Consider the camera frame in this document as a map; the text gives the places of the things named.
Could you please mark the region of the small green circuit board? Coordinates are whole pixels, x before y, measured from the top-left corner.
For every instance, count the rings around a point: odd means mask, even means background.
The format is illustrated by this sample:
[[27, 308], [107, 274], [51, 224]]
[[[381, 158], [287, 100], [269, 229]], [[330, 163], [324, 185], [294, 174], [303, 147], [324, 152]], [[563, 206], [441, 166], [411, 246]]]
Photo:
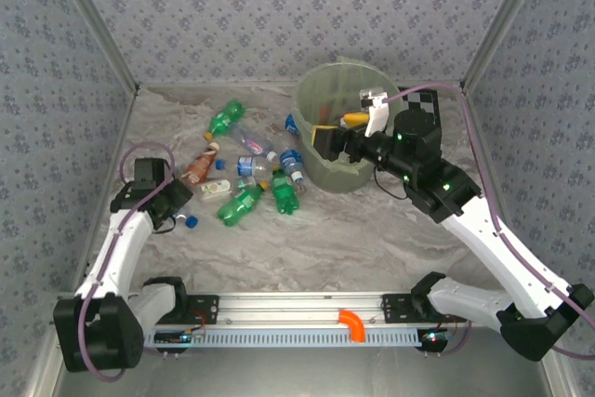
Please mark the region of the small green circuit board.
[[446, 349], [451, 336], [445, 328], [438, 328], [418, 329], [417, 337], [420, 343], [416, 347], [418, 351], [441, 354]]
[[158, 346], [190, 346], [204, 335], [205, 330], [201, 328], [191, 328], [185, 330], [157, 330], [152, 336], [152, 341]]

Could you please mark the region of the grey metal sheet panel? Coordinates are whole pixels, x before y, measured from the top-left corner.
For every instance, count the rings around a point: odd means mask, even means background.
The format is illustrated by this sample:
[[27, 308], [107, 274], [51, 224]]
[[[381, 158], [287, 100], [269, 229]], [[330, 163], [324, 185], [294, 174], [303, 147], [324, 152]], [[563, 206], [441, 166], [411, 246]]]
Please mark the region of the grey metal sheet panel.
[[148, 356], [114, 384], [65, 373], [53, 397], [552, 397], [540, 364], [491, 338], [442, 358], [408, 349], [213, 350]]

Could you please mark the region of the black white checkerboard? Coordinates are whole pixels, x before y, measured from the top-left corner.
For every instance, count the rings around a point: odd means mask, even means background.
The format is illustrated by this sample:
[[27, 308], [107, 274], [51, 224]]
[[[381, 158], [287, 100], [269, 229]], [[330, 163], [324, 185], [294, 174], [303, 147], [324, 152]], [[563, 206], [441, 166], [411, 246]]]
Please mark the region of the black white checkerboard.
[[441, 141], [438, 92], [421, 89], [403, 97], [404, 109], [394, 118], [394, 137], [401, 141], [424, 139]]

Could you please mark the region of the aluminium frame crossbar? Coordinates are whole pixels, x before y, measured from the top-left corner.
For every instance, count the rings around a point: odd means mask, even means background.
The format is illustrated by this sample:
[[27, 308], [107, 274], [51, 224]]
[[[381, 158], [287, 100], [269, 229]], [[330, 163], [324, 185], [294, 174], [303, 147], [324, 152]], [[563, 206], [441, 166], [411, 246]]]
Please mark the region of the aluminium frame crossbar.
[[[446, 83], [449, 85], [457, 85], [457, 80], [438, 80], [438, 81], [427, 81], [427, 80], [402, 80], [393, 81], [396, 86], [420, 86], [427, 83]], [[141, 88], [207, 88], [207, 87], [293, 87], [296, 86], [299, 81], [214, 81], [214, 82], [172, 82], [172, 83], [157, 83], [157, 82], [143, 82], [139, 83], [139, 89]]]

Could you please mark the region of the orange brown bottle white cap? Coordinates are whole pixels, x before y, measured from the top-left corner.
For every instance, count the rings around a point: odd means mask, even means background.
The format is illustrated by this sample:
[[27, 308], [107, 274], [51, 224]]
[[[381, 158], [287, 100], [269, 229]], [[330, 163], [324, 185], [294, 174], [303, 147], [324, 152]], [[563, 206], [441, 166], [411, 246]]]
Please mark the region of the orange brown bottle white cap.
[[208, 176], [218, 152], [219, 145], [215, 141], [210, 142], [200, 155], [189, 164], [180, 176], [180, 179], [190, 185], [203, 183]]

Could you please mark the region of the clear bottle white green label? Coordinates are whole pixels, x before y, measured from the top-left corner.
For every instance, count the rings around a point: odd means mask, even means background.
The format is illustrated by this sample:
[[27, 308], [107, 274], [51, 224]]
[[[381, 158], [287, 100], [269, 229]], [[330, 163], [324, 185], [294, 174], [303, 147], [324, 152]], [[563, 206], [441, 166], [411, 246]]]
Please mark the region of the clear bottle white green label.
[[202, 202], [213, 202], [225, 199], [233, 193], [254, 184], [255, 179], [252, 177], [211, 179], [199, 185], [198, 197]]

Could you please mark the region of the blue label bottle white cap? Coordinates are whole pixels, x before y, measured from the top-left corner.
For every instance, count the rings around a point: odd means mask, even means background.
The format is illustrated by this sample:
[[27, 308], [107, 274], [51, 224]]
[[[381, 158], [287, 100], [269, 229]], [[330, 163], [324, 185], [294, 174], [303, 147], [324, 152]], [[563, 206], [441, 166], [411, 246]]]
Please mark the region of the blue label bottle white cap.
[[285, 174], [295, 183], [301, 183], [304, 180], [304, 164], [298, 151], [289, 149], [281, 153], [280, 163]]

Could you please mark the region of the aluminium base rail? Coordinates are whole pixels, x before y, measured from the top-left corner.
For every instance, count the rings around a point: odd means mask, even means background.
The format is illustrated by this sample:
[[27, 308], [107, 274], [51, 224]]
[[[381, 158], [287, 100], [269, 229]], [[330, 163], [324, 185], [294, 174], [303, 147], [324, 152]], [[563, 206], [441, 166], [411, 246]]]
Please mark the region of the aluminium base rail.
[[[238, 293], [219, 295], [218, 321], [216, 324], [233, 326], [289, 326], [337, 324], [340, 310], [355, 312], [365, 325], [386, 324], [380, 308], [379, 293]], [[404, 323], [429, 326], [443, 322], [457, 323], [470, 320], [480, 326], [497, 331], [499, 311], [512, 304], [504, 291], [483, 290], [460, 284], [449, 284], [444, 290], [432, 291], [426, 298], [439, 320], [436, 323]], [[143, 292], [126, 302], [145, 332], [158, 325], [191, 326], [175, 324], [173, 319], [182, 313], [187, 299], [177, 307], [171, 305], [169, 291]]]

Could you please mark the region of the clear bottle purple label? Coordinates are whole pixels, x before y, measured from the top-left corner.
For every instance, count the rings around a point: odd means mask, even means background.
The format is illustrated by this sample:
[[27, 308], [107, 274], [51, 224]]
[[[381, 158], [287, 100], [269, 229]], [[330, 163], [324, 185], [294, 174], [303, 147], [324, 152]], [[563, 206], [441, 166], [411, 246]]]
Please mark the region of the clear bottle purple label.
[[243, 125], [232, 124], [229, 135], [234, 141], [243, 145], [255, 156], [265, 157], [271, 162], [278, 156], [278, 152], [274, 149], [270, 140]]

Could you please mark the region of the grey green waste bin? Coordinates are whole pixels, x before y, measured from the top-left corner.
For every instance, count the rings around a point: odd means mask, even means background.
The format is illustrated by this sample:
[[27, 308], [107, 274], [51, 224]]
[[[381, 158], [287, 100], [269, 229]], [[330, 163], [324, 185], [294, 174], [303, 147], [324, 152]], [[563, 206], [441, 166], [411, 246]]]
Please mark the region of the grey green waste bin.
[[371, 163], [362, 160], [351, 164], [344, 152], [336, 161], [325, 160], [304, 138], [298, 140], [298, 151], [311, 182], [326, 192], [354, 192], [361, 189], [373, 175]]

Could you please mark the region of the aluminium frame post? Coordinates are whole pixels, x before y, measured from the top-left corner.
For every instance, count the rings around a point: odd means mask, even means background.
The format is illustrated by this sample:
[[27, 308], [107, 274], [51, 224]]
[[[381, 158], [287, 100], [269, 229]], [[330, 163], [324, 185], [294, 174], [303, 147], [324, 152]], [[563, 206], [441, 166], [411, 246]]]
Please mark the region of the aluminium frame post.
[[461, 80], [463, 91], [469, 95], [478, 85], [503, 42], [525, 0], [503, 0]]
[[135, 94], [138, 91], [138, 83], [93, 0], [73, 0], [73, 2], [119, 81], [129, 93]]

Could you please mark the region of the green plastic bottle yellow cap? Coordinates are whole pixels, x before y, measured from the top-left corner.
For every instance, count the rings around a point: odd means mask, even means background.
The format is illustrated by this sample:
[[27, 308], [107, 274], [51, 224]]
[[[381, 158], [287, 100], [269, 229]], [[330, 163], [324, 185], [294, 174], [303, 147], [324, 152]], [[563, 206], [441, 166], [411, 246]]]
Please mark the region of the green plastic bottle yellow cap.
[[210, 120], [204, 137], [212, 141], [215, 137], [225, 135], [233, 123], [238, 122], [245, 114], [245, 107], [237, 99], [231, 99]]
[[271, 189], [280, 214], [292, 215], [299, 209], [295, 188], [280, 165], [272, 168]]
[[268, 189], [269, 183], [265, 180], [255, 185], [243, 187], [218, 210], [218, 219], [225, 226], [236, 225], [243, 217], [255, 209], [262, 194]]

